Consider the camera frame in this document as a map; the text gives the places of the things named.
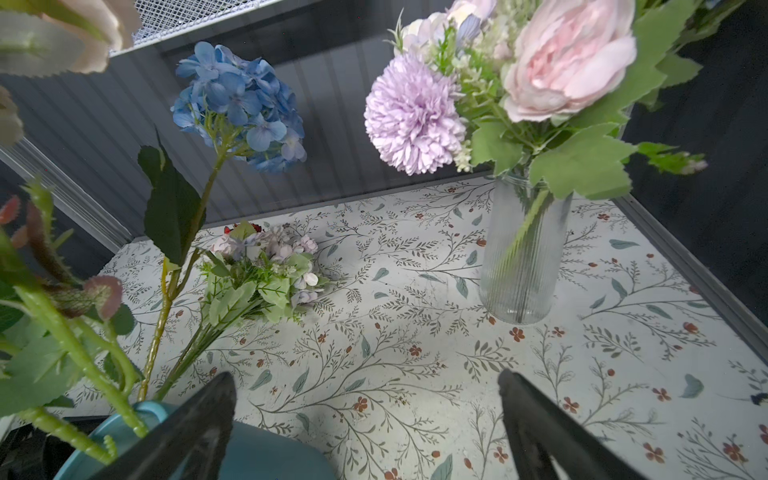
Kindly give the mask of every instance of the metal mesh shelf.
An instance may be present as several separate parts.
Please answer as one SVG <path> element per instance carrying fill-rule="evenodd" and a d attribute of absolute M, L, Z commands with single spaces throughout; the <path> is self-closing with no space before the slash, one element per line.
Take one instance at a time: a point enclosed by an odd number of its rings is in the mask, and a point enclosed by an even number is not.
<path fill-rule="evenodd" d="M 195 28 L 254 10 L 279 0 L 136 0 L 142 27 L 133 34 L 134 48 L 182 35 Z M 126 51 L 114 52 L 119 55 Z"/>

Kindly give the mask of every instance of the teal pot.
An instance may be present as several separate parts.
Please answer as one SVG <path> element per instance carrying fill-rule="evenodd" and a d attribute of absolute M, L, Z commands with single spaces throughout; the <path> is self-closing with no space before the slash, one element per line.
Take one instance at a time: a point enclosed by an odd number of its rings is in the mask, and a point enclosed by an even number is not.
<path fill-rule="evenodd" d="M 134 407 L 138 415 L 153 429 L 162 423 L 176 407 L 157 402 L 141 402 Z M 106 419 L 91 433 L 91 438 L 102 443 L 111 435 L 118 453 L 127 452 L 139 438 L 125 425 L 120 415 Z M 83 452 L 73 453 L 58 471 L 54 480 L 87 480 L 103 465 Z M 170 479 L 181 477 L 181 467 Z M 227 444 L 227 454 L 221 463 L 220 480 L 274 480 L 275 478 L 301 478 L 302 480 L 335 480 L 336 476 L 327 460 L 317 450 L 296 440 L 258 429 L 245 423 L 233 422 Z"/>

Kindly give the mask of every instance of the leaf pattern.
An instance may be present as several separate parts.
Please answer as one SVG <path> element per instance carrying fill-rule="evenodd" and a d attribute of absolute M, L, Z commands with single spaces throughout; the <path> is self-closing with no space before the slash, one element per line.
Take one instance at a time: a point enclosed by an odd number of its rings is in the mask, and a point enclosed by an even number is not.
<path fill-rule="evenodd" d="M 492 198 L 493 181 L 477 177 L 258 220 L 312 237 L 333 282 L 301 323 L 227 330 L 169 402 L 228 371 L 238 421 L 310 444 L 339 478 L 516 478 L 494 387 L 513 369 L 647 478 L 764 477 L 768 367 L 612 202 L 574 199 L 545 320 L 512 326 L 485 312 Z M 136 242 L 102 271 L 123 282 L 136 326 L 121 341 L 139 366 L 161 268 L 159 250 Z M 152 389 L 196 328 L 204 289 L 193 272 Z M 66 415 L 109 413 L 83 382 L 68 397 Z"/>

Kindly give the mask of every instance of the pink rose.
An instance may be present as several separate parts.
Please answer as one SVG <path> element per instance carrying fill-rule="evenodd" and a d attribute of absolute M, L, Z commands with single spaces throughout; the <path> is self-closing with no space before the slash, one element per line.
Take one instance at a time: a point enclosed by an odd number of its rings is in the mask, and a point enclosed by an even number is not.
<path fill-rule="evenodd" d="M 637 57 L 635 0 L 544 0 L 515 42 L 504 109 L 512 121 L 573 114 L 615 89 Z"/>

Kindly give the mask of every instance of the ribbed glass vase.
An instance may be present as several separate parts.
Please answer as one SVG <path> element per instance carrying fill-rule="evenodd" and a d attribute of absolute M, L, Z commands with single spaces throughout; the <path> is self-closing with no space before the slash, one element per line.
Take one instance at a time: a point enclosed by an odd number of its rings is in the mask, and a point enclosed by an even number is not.
<path fill-rule="evenodd" d="M 499 320 L 536 323 L 552 307 L 571 197 L 558 200 L 543 183 L 509 174 L 495 183 L 480 298 Z"/>

